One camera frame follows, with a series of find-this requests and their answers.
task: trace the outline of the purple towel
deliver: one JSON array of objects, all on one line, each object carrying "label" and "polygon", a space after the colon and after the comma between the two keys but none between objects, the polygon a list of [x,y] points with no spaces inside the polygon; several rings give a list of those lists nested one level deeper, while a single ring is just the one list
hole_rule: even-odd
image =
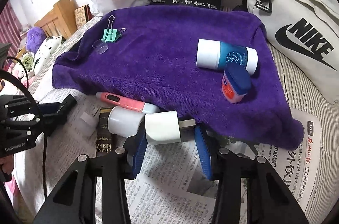
[{"label": "purple towel", "polygon": [[[92,44],[103,37],[109,15],[126,28],[101,55]],[[238,104],[221,92],[223,73],[196,67],[198,40],[252,47],[259,66],[250,93]],[[85,94],[111,92],[176,110],[219,134],[296,149],[304,132],[291,117],[265,28],[250,13],[225,13],[182,6],[144,6],[113,11],[83,36],[77,51],[65,52],[53,67],[55,88]]]}]

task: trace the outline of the black cable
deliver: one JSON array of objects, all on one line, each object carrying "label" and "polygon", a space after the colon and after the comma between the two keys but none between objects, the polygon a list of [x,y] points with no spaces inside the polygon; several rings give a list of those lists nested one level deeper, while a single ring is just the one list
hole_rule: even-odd
[{"label": "black cable", "polygon": [[[32,106],[35,107],[36,111],[38,112],[40,122],[41,122],[41,131],[43,131],[44,127],[44,118],[43,114],[38,107],[37,103],[35,102],[35,99],[33,98],[32,94],[28,91],[28,89],[25,88],[25,86],[11,73],[6,72],[5,70],[0,69],[0,78],[10,82],[14,86],[16,86],[25,96],[26,98],[31,102]],[[47,185],[46,185],[46,149],[47,149],[47,137],[44,134],[44,149],[43,149],[43,156],[42,156],[42,186],[43,186],[43,193],[45,195],[45,199],[47,198]]]},{"label": "black cable", "polygon": [[28,74],[27,74],[27,70],[26,67],[23,65],[23,63],[21,62],[21,60],[17,59],[16,57],[7,57],[8,60],[16,60],[18,63],[21,64],[21,66],[23,67],[23,69],[25,70],[26,73],[26,79],[27,79],[27,90],[28,90]]}]

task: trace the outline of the binder clip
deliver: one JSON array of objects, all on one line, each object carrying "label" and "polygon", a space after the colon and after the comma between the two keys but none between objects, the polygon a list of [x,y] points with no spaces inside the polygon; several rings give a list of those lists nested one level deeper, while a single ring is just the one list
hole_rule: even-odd
[{"label": "binder clip", "polygon": [[104,30],[103,39],[105,39],[108,42],[116,42],[122,36],[122,32],[126,31],[126,28],[121,28],[120,30],[113,29],[114,20],[115,20],[115,16],[111,15],[108,18],[107,29]]}]

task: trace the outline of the vaseline container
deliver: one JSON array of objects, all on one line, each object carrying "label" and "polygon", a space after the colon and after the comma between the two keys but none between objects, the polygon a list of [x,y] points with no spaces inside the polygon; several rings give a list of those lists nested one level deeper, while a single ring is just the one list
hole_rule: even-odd
[{"label": "vaseline container", "polygon": [[224,70],[228,63],[237,63],[253,75],[258,65],[257,51],[225,42],[199,39],[197,67]]},{"label": "vaseline container", "polygon": [[221,82],[221,90],[230,103],[238,103],[251,89],[251,78],[247,70],[236,63],[227,63]]}]

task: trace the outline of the nike swoosh logo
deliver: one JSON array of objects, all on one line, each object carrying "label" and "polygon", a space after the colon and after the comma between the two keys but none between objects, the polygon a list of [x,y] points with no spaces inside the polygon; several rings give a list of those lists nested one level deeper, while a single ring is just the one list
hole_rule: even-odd
[{"label": "nike swoosh logo", "polygon": [[333,70],[335,70],[331,65],[329,65],[327,62],[325,62],[319,55],[315,55],[313,54],[311,51],[307,50],[306,48],[304,47],[301,47],[300,45],[296,44],[295,42],[293,42],[292,40],[290,40],[287,35],[286,35],[286,31],[287,29],[291,26],[292,24],[290,25],[286,25],[282,28],[280,28],[277,32],[276,32],[276,40],[277,42],[284,46],[285,48],[287,49],[290,49],[290,50],[293,50],[293,51],[296,51],[300,54],[303,54],[305,56],[308,56],[314,60],[317,60],[319,62],[321,62],[322,64],[324,65],[327,65],[328,67],[331,67]]}]

